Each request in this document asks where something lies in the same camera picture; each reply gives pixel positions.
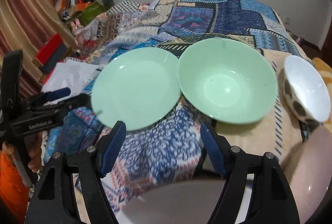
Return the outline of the left hand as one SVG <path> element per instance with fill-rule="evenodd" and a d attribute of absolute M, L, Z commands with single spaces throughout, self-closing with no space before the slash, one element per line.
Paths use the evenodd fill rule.
<path fill-rule="evenodd" d="M 32 170 L 33 173 L 37 173 L 41 167 L 42 167 L 42 133 L 37 133 L 35 135 L 35 139 L 30 147 L 29 150 L 29 156 L 31 158 L 28 167 Z M 14 146 L 11 144 L 8 144 L 7 142 L 2 143 L 2 154 L 7 158 L 10 164 L 13 166 L 14 164 L 14 159 L 15 159 L 15 149 Z"/>

